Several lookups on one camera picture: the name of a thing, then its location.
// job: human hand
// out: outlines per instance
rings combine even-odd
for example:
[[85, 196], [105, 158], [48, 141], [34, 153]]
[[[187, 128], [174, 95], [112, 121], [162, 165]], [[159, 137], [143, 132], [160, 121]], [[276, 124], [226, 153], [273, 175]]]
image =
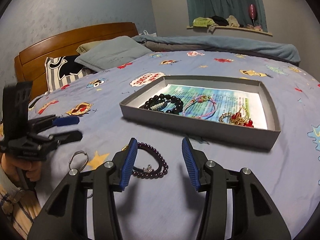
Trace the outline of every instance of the human hand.
[[26, 177], [30, 181], [38, 181], [41, 176], [41, 165], [41, 162], [26, 161], [5, 153], [1, 158], [2, 169], [12, 183], [20, 181], [17, 168], [27, 171]]

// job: blue wall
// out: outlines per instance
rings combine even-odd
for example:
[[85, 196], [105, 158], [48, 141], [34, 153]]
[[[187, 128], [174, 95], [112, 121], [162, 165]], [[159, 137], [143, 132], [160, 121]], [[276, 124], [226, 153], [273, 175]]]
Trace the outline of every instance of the blue wall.
[[76, 28], [127, 21], [139, 33], [156, 32], [151, 0], [12, 0], [0, 18], [0, 95], [16, 81], [14, 57], [30, 45]]

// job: bed sheet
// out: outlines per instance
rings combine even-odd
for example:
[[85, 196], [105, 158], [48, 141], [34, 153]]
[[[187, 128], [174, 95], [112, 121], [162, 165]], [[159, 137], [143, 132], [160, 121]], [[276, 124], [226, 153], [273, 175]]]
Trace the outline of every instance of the bed sheet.
[[[191, 143], [225, 169], [239, 171], [249, 167], [272, 197], [294, 238], [320, 201], [320, 146], [313, 142], [320, 139], [319, 82], [289, 63], [228, 52], [155, 52], [36, 98], [38, 101], [30, 109], [29, 118], [49, 114], [68, 116], [67, 112], [71, 113], [78, 105], [73, 112], [83, 113], [77, 126], [54, 127], [43, 132], [49, 135], [79, 129], [83, 139], [50, 153], [43, 165], [42, 179], [36, 186], [41, 206], [67, 174], [68, 161], [75, 151], [83, 150], [90, 161], [93, 160], [89, 163], [92, 166], [84, 169], [87, 171], [97, 163], [111, 160], [131, 137], [135, 137], [138, 142], [156, 148], [169, 170], [161, 179], [132, 177], [124, 192], [115, 193], [123, 238], [196, 239], [204, 193], [197, 193], [188, 177], [181, 153], [185, 134], [126, 121], [119, 106], [127, 96], [164, 74], [230, 76], [260, 80], [265, 84], [275, 103], [282, 130], [270, 152], [215, 143], [205, 138], [191, 137]], [[79, 168], [83, 160], [75, 158], [73, 167]], [[146, 167], [148, 164], [157, 167], [155, 160], [139, 150], [135, 165]], [[93, 239], [90, 201], [88, 236]], [[230, 207], [229, 198], [226, 239], [231, 232]]]

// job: striped pillow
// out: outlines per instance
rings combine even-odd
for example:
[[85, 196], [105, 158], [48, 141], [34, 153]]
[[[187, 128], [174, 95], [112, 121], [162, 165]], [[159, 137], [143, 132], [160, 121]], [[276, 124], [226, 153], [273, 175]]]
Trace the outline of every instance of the striped pillow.
[[77, 57], [78, 56], [47, 57], [44, 67], [49, 92], [53, 92], [60, 87], [91, 74], [90, 69], [75, 62]]

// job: wall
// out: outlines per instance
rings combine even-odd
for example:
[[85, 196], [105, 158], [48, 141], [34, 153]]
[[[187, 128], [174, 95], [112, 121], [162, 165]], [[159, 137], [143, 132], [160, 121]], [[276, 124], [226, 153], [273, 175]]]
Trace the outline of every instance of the wall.
[[0, 95], [16, 81], [14, 57], [30, 45], [76, 28], [127, 21], [139, 33], [155, 32], [151, 0], [12, 0], [0, 18]]
[[[213, 35], [291, 43], [301, 57], [300, 67], [320, 81], [320, 24], [305, 0], [263, 0], [269, 37], [238, 30], [216, 29]], [[159, 36], [211, 35], [186, 29], [187, 0], [152, 0]]]

